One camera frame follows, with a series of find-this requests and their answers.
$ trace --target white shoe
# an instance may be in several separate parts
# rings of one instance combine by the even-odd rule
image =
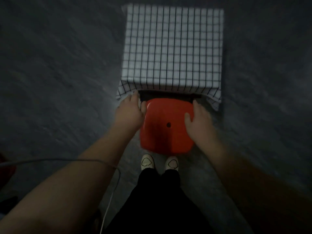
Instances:
[[[166,163],[165,163],[165,170],[173,169],[178,171],[179,170],[179,162],[177,160],[177,157],[168,157]]]
[[[143,155],[141,160],[141,170],[143,171],[145,168],[155,168],[154,159],[149,154]]]

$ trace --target leg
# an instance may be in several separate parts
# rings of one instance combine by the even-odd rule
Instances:
[[[166,171],[160,178],[162,200],[169,212],[164,213],[164,219],[176,224],[175,230],[194,231],[205,230],[212,233],[213,230],[199,208],[185,195],[180,187],[180,175],[176,157],[168,158]]]
[[[151,220],[154,222],[158,217],[156,210],[159,207],[157,200],[160,175],[157,173],[153,158],[150,155],[143,156],[141,168],[143,170],[139,175],[137,186],[106,228],[106,233],[142,228],[150,230]]]

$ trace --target skin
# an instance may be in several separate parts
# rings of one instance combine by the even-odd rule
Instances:
[[[312,230],[311,202],[248,161],[227,151],[210,114],[196,101],[194,118],[185,114],[190,138],[205,153],[228,194],[255,232]],[[125,147],[141,127],[146,102],[138,107],[138,92],[124,99],[106,135],[79,158],[101,159],[117,166]],[[77,233],[96,211],[115,169],[99,163],[72,162],[32,190],[0,221],[3,234]]]

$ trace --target person's right arm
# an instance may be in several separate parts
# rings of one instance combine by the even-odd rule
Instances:
[[[185,114],[188,135],[208,157],[253,231],[311,233],[311,200],[230,153],[219,140],[209,112],[195,100],[193,106],[192,122]]]

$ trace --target hand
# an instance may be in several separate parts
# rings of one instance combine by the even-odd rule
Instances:
[[[184,122],[186,131],[189,137],[195,142],[195,144],[201,149],[207,148],[207,146],[213,145],[218,142],[218,136],[216,130],[213,127],[210,113],[200,104],[193,101],[194,118],[193,122],[189,113],[185,113]]]
[[[128,95],[119,105],[115,113],[114,128],[135,134],[142,126],[146,113],[146,102],[138,106],[139,94],[136,90]]]

